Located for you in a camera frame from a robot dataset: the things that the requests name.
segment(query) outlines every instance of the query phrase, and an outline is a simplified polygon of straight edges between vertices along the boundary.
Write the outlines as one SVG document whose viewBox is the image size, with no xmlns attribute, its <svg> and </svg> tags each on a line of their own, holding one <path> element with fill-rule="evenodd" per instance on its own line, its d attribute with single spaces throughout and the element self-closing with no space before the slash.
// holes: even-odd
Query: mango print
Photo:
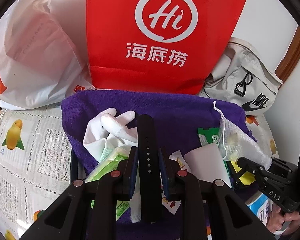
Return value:
<svg viewBox="0 0 300 240">
<path fill-rule="evenodd" d="M 2 143 L 2 146 L 7 146 L 9 150 L 13 150 L 14 148 L 18 147 L 21 150 L 24 150 L 25 147 L 23 146 L 21 140 L 21 130 L 22 130 L 22 120 L 18 119 L 13 122 L 11 128 L 7 132 L 7 136 Z"/>
<path fill-rule="evenodd" d="M 255 125 L 259 125 L 258 121 L 256 120 L 256 118 L 252 115 L 246 115 L 246 121 L 249 124 L 252 124 L 253 122 L 255 123 Z"/>
<path fill-rule="evenodd" d="M 33 220 L 36 221 L 44 212 L 45 210 L 38 210 L 33 214 Z"/>
<path fill-rule="evenodd" d="M 13 234 L 12 234 L 9 230 L 7 230 L 6 233 L 4 234 L 4 238 L 5 238 L 6 240 L 16 240 L 16 239 L 14 238 Z"/>
<path fill-rule="evenodd" d="M 272 155 L 275 155 L 278 151 L 273 139 L 270 140 L 270 149 L 271 149 Z"/>
</svg>

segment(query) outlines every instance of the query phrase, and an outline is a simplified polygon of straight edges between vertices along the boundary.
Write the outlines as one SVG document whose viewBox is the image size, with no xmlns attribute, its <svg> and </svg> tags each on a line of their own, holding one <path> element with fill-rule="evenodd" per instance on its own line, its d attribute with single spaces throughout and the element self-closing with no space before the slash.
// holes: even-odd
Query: metal screw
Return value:
<svg viewBox="0 0 300 240">
<path fill-rule="evenodd" d="M 111 172 L 111 177 L 119 177 L 121 175 L 120 171 L 112 171 Z"/>
<path fill-rule="evenodd" d="M 218 187 L 222 187 L 225 183 L 221 179 L 216 179 L 214 184 L 216 184 Z"/>
<path fill-rule="evenodd" d="M 185 177 L 188 175 L 188 172 L 186 171 L 178 171 L 177 174 L 180 176 L 180 177 Z"/>
<path fill-rule="evenodd" d="M 80 186 L 82 186 L 82 184 L 83 184 L 83 181 L 82 181 L 81 179 L 77 179 L 77 180 L 75 180 L 74 183 L 73 183 L 73 185 L 74 185 L 75 187 L 80 187 Z"/>
</svg>

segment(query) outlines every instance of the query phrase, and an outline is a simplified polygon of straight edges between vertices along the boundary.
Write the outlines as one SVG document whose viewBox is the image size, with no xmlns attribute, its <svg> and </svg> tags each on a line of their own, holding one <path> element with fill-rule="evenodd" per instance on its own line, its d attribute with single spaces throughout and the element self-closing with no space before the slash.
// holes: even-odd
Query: green snack packet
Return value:
<svg viewBox="0 0 300 240">
<path fill-rule="evenodd" d="M 213 142 L 217 143 L 219 140 L 219 128 L 198 128 L 198 136 L 201 146 L 205 146 Z"/>
<path fill-rule="evenodd" d="M 125 150 L 116 148 L 112 153 L 90 173 L 85 182 L 95 181 L 103 175 L 117 169 L 119 162 L 128 159 Z M 116 220 L 118 220 L 124 212 L 130 207 L 128 201 L 117 201 Z"/>
</svg>

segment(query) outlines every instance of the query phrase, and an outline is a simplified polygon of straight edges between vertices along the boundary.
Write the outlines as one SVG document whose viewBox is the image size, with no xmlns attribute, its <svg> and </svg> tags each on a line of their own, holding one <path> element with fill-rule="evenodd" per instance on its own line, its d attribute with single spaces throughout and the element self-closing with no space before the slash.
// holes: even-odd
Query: haidilao logo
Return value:
<svg viewBox="0 0 300 240">
<path fill-rule="evenodd" d="M 172 43 L 185 39 L 194 31 L 198 11 L 192 0 L 140 0 L 135 20 L 148 38 Z"/>
</svg>

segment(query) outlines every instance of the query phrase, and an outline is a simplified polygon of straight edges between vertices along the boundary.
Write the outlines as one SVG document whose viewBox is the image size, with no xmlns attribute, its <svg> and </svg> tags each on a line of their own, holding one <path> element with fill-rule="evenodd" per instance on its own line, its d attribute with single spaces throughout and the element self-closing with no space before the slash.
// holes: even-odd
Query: black buckle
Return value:
<svg viewBox="0 0 300 240">
<path fill-rule="evenodd" d="M 251 79 L 248 83 L 246 83 L 246 78 L 249 75 L 251 76 Z M 234 93 L 240 97 L 244 97 L 244 95 L 246 94 L 246 87 L 251 84 L 252 80 L 253 80 L 252 74 L 250 72 L 247 72 L 244 79 L 235 85 Z"/>
</svg>

